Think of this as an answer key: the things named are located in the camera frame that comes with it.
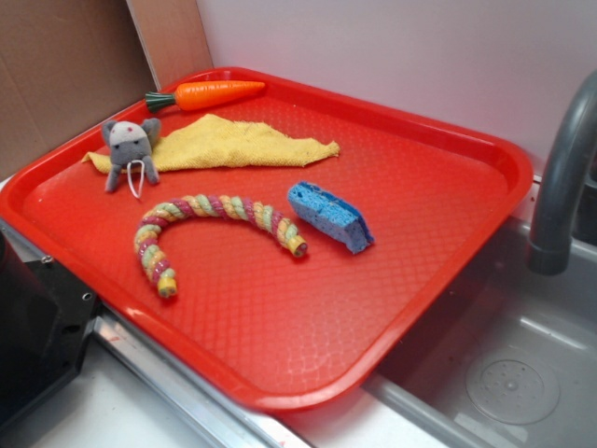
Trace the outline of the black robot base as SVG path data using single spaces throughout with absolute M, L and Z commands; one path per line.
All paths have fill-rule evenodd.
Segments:
M 24 261 L 1 238 L 2 431 L 79 375 L 97 309 L 95 291 L 59 261 Z

